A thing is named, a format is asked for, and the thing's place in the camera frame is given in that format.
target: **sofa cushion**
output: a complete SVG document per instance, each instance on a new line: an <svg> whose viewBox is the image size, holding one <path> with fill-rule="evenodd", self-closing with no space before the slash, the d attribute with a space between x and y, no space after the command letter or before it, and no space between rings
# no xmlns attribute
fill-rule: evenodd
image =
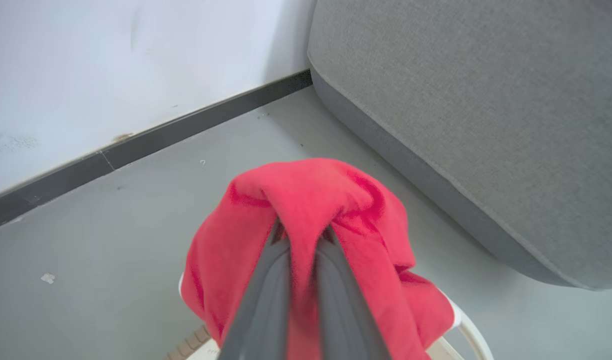
<svg viewBox="0 0 612 360"><path fill-rule="evenodd" d="M319 0L324 103L488 250L612 288L612 2Z"/></svg>

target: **baseboard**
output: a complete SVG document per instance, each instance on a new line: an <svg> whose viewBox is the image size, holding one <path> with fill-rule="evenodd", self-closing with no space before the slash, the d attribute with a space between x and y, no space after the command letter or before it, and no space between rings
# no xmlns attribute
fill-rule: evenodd
<svg viewBox="0 0 612 360"><path fill-rule="evenodd" d="M0 194L0 226L77 187L313 84L306 70L168 121Z"/></svg>

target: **gray sofa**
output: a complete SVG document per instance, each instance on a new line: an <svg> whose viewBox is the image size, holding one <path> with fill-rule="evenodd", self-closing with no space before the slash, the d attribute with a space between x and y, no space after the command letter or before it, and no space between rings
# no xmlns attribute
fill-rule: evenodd
<svg viewBox="0 0 612 360"><path fill-rule="evenodd" d="M319 0L337 118L500 260L612 289L612 1Z"/></svg>

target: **floor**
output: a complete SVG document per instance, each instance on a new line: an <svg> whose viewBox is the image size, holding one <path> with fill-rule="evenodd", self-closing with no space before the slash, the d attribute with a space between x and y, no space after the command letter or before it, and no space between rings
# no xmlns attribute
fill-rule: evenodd
<svg viewBox="0 0 612 360"><path fill-rule="evenodd" d="M178 279L228 182L312 157L348 162L402 200L415 271L470 315L496 358L612 359L612 290L541 284L501 264L307 88L0 227L0 360L164 358L201 324L180 300ZM52 284L41 280L47 273ZM473 360L458 332L446 338Z"/></svg>

